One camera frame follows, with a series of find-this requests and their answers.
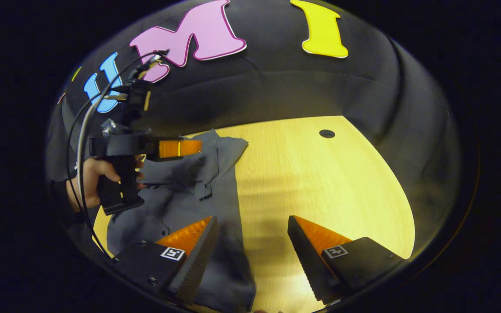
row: black cable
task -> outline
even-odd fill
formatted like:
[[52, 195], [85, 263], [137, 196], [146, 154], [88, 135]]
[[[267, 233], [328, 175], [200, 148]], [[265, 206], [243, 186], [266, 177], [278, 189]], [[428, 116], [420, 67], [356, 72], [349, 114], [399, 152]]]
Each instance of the black cable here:
[[[69, 180], [69, 183], [71, 184], [71, 189], [72, 189], [72, 192], [73, 192], [73, 195], [75, 196], [75, 200], [77, 201], [77, 204], [78, 204], [78, 207], [80, 208], [80, 210], [83, 212], [83, 215], [84, 215], [84, 218], [85, 218], [85, 222], [86, 222], [86, 225], [88, 226], [90, 232], [92, 233], [92, 236], [94, 236], [94, 239], [96, 240], [96, 243], [98, 244], [99, 248], [102, 250], [102, 252], [108, 257], [108, 258], [111, 258], [111, 256], [107, 253], [107, 251], [104, 249], [103, 245], [101, 244], [98, 236], [96, 235], [96, 232], [94, 231], [94, 227], [92, 226], [92, 222], [90, 221], [90, 216], [88, 215], [88, 208], [86, 207], [86, 198], [85, 198], [85, 193], [82, 192], [82, 205], [80, 204], [80, 201], [78, 200], [78, 197], [76, 195], [76, 192], [75, 192], [75, 188], [73, 187], [72, 185], [72, 178], [71, 178], [71, 173], [70, 173], [70, 167], [69, 167], [69, 154], [68, 154], [68, 149], [69, 147], [71, 146], [71, 137], [72, 137], [72, 133], [73, 133], [73, 129], [76, 125], [76, 121], [78, 120], [78, 118], [81, 116], [81, 113], [82, 111], [93, 101], [93, 99], [95, 99], [96, 97], [98, 96], [102, 96], [104, 97], [106, 95], [106, 93], [109, 91], [109, 89], [111, 89], [111, 85], [115, 82], [115, 80], [117, 80], [117, 78], [123, 73], [125, 72], [130, 66], [132, 66], [135, 62], [139, 61], [140, 59], [142, 59], [143, 57], [147, 57], [149, 55], [153, 55], [153, 54], [157, 54], [157, 51], [154, 51], [154, 52], [151, 52], [151, 53], [147, 53], [145, 55], [142, 55], [136, 59], [134, 59], [131, 63], [129, 63], [128, 65], [126, 65], [123, 69], [121, 69], [121, 71], [119, 71], [119, 73], [115, 76], [115, 78], [113, 80], [111, 80], [111, 82], [107, 85], [107, 87], [105, 87], [105, 89], [99, 93], [98, 95], [95, 95], [94, 97], [92, 97], [92, 99], [89, 99], [88, 101], [86, 101], [86, 103], [84, 103], [84, 105], [82, 105], [81, 109], [78, 111], [78, 113], [76, 114], [75, 116], [75, 120], [73, 121], [73, 125], [71, 126], [71, 131], [69, 132], [69, 136], [68, 136], [68, 139], [67, 139], [67, 155], [66, 155], [66, 168], [67, 168], [67, 178]], [[86, 125], [87, 125], [87, 128], [86, 128], [86, 133], [89, 132], [89, 129], [90, 129], [90, 124], [88, 123], [89, 121], [87, 121]], [[80, 145], [80, 151], [78, 151], [80, 153], [80, 155], [83, 157], [84, 156], [84, 145], [85, 145], [85, 141], [83, 140], [83, 142], [81, 143]], [[79, 174], [79, 182], [80, 182], [80, 188], [81, 190], [84, 189], [84, 181], [82, 179], [82, 175], [83, 175], [83, 172], [82, 172], [82, 164], [77, 164], [78, 166], [78, 174]]]

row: wooden table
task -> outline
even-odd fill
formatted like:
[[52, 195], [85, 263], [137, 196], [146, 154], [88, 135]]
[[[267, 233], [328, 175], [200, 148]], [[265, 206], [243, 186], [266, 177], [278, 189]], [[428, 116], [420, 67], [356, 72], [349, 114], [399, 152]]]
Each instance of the wooden table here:
[[[323, 129], [335, 137], [320, 136]], [[324, 307], [287, 236], [290, 215], [352, 240], [369, 236], [402, 258], [411, 256], [415, 227], [406, 196], [384, 159], [344, 117], [216, 131], [249, 142], [235, 176], [244, 248], [257, 288], [253, 310], [308, 313]], [[107, 222], [108, 216], [98, 214], [95, 230], [102, 243]]]

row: letter m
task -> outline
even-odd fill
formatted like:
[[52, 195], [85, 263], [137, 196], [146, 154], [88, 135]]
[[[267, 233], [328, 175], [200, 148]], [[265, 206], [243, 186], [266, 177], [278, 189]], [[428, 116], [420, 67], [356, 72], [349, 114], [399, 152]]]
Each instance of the letter m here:
[[[167, 59], [183, 67], [187, 64], [189, 44], [194, 37], [197, 49], [195, 59], [211, 60], [243, 51], [247, 43], [235, 37], [225, 16], [225, 6], [229, 0], [216, 0], [201, 4], [187, 12], [175, 32], [162, 27], [152, 27], [139, 34], [131, 41], [136, 46], [139, 55], [154, 50], [170, 49]], [[142, 59], [146, 62], [151, 56]], [[169, 73], [169, 66], [157, 65], [149, 69], [144, 79], [151, 82], [159, 81]]]

